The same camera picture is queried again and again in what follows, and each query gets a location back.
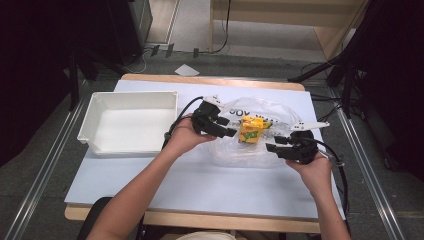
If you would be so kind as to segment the yellow drink carton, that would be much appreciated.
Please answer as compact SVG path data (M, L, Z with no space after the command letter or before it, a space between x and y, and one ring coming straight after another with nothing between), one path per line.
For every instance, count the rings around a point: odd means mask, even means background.
M243 116L240 123L239 141L247 144L259 142L264 127L260 117Z

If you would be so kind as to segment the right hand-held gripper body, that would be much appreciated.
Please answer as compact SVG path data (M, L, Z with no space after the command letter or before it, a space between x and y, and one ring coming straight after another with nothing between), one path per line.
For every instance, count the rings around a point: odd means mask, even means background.
M317 140L312 133L313 129L328 127L328 122L300 121L290 127L289 143L292 145L289 160L300 164L311 163L318 152Z

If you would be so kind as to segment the person's right hand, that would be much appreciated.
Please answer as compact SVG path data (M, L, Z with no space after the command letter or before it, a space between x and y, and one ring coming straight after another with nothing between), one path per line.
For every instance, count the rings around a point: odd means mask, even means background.
M327 157L317 153L309 164L302 165L294 160L287 160L286 164L300 174L313 198L332 195L331 163Z

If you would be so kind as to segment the white table board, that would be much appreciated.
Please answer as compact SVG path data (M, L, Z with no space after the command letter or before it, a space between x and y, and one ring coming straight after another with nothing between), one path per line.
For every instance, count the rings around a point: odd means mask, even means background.
M304 120L315 118L307 91L136 80L120 80L115 90L175 90L182 102L203 90L217 91L225 100L250 94L286 103ZM176 161L156 193L150 213L317 219L315 203L300 175L284 162L268 170L218 167L207 161L202 154L205 150L206 146L200 145ZM65 217L85 219L96 200L114 195L149 162L148 158L99 157L88 152L65 198Z

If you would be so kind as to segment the person's beige clothing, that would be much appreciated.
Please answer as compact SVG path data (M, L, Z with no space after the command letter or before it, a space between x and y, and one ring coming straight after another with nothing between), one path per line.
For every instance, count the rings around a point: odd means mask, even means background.
M236 240L236 238L224 232L194 232L178 237L176 240Z

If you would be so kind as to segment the translucent plastic bag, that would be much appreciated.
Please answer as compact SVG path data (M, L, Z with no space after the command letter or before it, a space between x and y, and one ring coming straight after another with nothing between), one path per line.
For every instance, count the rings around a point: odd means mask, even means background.
M227 127L235 129L233 137L218 138L207 145L212 162L224 167L272 168L281 164L278 157L266 150L274 136L289 136L290 127L301 118L287 105L262 98L243 97L230 103L231 108L222 116L230 120ZM260 117L264 127L259 142L247 144L239 141L243 116Z

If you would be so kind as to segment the aluminium floor rail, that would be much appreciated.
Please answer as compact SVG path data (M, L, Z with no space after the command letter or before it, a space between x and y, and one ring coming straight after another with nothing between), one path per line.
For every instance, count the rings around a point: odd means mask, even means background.
M66 115L66 119L61 126L39 172L36 175L29 191L25 195L18 212L5 236L5 240L20 240L25 229L41 199L47 183L55 169L63 148L69 135L75 126L76 121L87 103L87 97L82 97L72 111Z
M362 172L370 195L374 201L377 212L386 229L390 240L406 240L405 235L399 225L396 214L388 201L377 176L370 164L366 151L356 132L351 119L348 119L342 110L337 111L338 118L342 124L344 132L351 145L356 161Z

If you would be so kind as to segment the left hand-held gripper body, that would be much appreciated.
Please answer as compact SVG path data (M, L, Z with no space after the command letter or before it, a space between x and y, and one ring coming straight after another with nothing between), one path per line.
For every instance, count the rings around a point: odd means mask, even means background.
M209 134L208 130L212 125L219 125L217 119L220 117L219 114L222 107L223 104L217 95L204 97L200 106L191 116L195 132L198 134L201 132Z

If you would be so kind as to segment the wooden shelf unit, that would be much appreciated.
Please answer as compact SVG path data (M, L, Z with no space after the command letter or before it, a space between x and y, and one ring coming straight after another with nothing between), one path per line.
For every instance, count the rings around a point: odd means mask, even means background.
M341 52L370 0L209 0L210 23L230 21L312 26L327 60Z

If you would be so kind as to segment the white paper sheet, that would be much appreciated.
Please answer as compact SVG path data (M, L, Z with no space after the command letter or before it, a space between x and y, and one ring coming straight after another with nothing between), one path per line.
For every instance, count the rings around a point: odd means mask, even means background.
M181 65L175 72L180 76L197 76L199 74L199 71L186 64Z

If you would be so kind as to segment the white plastic bin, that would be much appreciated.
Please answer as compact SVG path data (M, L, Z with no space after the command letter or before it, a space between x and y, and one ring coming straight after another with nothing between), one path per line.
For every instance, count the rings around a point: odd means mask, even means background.
M97 155L156 154L177 102L173 91L95 92L77 139Z

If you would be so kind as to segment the black metal stand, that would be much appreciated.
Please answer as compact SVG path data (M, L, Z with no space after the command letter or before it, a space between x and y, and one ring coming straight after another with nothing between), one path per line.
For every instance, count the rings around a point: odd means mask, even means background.
M302 73L301 75L293 78L288 78L290 83L301 83L318 73L324 72L328 68L332 68L330 74L326 79L328 87L337 87L341 81L344 81L344 87L341 97L342 111L348 119L351 119L350 113L350 100L351 91L353 88L355 77L357 76L357 68L351 61L351 54L347 51L342 51L336 57L320 63L317 67Z
M69 55L70 111L73 111L79 102L78 71L88 80L97 78L98 71L93 64L94 60L95 54L86 48L75 48Z

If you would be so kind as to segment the wooden table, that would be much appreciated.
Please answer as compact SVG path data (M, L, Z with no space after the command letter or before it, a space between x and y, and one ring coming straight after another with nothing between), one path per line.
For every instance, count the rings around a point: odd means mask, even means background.
M120 80L153 81L153 82L171 82L199 85L230 86L230 87L249 87L280 90L306 91L304 86L299 83L269 82L258 81L256 79L242 78L218 78L218 77L183 77L175 75L150 75L150 74L125 74ZM217 91L203 90L200 93L213 93ZM180 107L186 102L180 100ZM123 155L108 156L110 158L124 158ZM246 230L246 231L265 231L265 232L286 232L286 233L316 233L319 230L318 219L315 221L296 221L291 219L243 217L243 216L224 216L224 215L193 215L160 213L158 215L150 213L147 210L144 217L144 224L152 226L172 226L172 227L191 227L191 228L209 228L209 229L227 229L227 230Z

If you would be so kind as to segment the dark cabinet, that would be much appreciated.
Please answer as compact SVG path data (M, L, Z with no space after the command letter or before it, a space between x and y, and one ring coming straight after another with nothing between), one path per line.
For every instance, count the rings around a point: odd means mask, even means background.
M142 54L153 16L149 0L107 0L118 47L118 62L127 65Z

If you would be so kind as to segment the person's left hand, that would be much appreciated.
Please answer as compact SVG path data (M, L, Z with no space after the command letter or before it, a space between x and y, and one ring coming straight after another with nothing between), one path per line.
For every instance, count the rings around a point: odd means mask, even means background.
M199 144L214 141L215 136L197 133L193 128L192 117L185 116L174 128L164 150L174 156L181 156Z

